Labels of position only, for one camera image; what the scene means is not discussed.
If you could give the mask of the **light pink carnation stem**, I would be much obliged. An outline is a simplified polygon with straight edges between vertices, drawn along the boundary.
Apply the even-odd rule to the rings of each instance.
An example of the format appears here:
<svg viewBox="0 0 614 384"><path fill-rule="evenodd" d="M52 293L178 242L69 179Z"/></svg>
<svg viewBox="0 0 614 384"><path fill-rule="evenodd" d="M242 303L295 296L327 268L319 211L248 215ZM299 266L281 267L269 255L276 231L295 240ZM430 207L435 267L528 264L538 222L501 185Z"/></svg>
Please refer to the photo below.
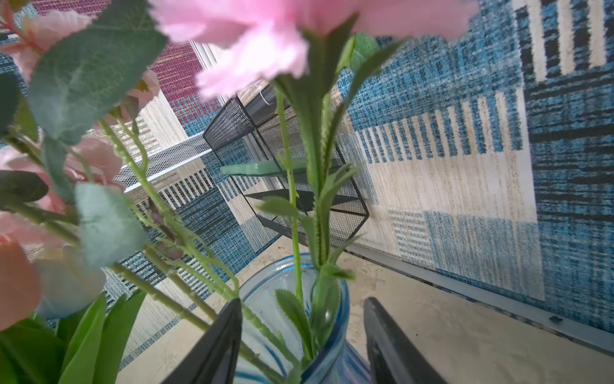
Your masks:
<svg viewBox="0 0 614 384"><path fill-rule="evenodd" d="M330 210L338 190L357 172L330 170L344 113L361 86L411 38L455 39L478 14L475 1L153 1L158 30L175 43L222 46L225 57L199 73L204 100L231 96L259 80L294 109L306 156L313 209L306 214L283 198L266 198L262 210L299 223L307 235L318 277L311 309L286 291L277 301L297 328L304 356L323 349L339 306L340 248L330 244Z"/></svg>

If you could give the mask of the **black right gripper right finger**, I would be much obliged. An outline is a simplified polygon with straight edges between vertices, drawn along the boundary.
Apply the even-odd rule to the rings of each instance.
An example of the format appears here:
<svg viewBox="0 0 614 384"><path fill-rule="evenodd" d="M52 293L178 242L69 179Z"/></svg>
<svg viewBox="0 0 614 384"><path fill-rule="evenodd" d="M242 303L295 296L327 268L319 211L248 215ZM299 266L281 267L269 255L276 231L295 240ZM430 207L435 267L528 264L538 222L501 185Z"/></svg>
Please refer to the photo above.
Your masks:
<svg viewBox="0 0 614 384"><path fill-rule="evenodd" d="M446 384L374 297L365 300L364 325L372 383Z"/></svg>

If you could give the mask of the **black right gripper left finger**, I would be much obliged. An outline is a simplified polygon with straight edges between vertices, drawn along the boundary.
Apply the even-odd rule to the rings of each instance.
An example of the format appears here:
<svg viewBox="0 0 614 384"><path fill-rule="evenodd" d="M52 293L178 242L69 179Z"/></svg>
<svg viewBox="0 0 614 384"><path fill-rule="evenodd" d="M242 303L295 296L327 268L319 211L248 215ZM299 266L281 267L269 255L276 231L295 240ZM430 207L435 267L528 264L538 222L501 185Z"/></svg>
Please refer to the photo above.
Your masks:
<svg viewBox="0 0 614 384"><path fill-rule="evenodd" d="M224 306L211 328L163 383L232 383L241 333L241 300L234 299Z"/></svg>

